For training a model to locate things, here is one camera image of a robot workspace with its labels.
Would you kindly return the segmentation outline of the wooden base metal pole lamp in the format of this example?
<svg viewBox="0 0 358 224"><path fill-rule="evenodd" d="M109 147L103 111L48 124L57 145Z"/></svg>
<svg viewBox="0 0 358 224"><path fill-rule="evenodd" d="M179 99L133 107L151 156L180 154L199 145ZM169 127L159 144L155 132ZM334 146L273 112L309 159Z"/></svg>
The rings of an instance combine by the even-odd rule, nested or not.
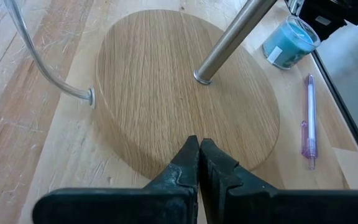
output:
<svg viewBox="0 0 358 224"><path fill-rule="evenodd" d="M111 148L156 177L189 136L210 138L253 169L272 153L280 113L262 68L237 48L210 85L193 72L221 29L178 11L132 13L111 26L96 61L96 119Z"/></svg>

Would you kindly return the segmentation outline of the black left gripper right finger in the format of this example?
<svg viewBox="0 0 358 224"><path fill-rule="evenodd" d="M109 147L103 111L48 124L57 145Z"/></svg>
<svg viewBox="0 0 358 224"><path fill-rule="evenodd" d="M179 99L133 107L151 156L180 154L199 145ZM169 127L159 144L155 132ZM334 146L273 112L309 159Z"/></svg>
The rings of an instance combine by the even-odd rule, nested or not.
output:
<svg viewBox="0 0 358 224"><path fill-rule="evenodd" d="M199 178L208 224L358 224L358 190L281 190L204 139Z"/></svg>

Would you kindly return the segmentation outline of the clear purple pen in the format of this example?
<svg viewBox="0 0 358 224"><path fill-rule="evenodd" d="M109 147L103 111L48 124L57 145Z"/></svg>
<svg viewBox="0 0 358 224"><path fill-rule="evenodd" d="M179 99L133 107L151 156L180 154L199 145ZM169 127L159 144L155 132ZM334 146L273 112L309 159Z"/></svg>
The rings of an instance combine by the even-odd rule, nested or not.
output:
<svg viewBox="0 0 358 224"><path fill-rule="evenodd" d="M315 170L318 158L316 141L316 97L315 81L312 74L305 79L306 86L306 119L301 122L302 145L301 154L308 160L309 170Z"/></svg>

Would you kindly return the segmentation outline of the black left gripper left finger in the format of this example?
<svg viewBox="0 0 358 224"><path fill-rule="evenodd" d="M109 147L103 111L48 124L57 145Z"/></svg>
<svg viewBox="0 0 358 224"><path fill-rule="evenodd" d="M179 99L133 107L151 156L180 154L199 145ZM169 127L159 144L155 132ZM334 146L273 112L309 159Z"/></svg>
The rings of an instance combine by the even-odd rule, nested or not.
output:
<svg viewBox="0 0 358 224"><path fill-rule="evenodd" d="M200 146L189 136L164 170L141 189L64 188L34 205L34 224L196 224Z"/></svg>

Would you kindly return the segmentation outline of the blue round cap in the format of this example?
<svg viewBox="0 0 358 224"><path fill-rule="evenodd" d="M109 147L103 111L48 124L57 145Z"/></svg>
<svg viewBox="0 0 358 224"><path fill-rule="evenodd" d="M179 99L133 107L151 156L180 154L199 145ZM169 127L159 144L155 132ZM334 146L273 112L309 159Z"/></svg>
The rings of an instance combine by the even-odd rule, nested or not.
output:
<svg viewBox="0 0 358 224"><path fill-rule="evenodd" d="M289 70L320 43L320 38L309 24L290 15L265 40L262 48L269 63Z"/></svg>

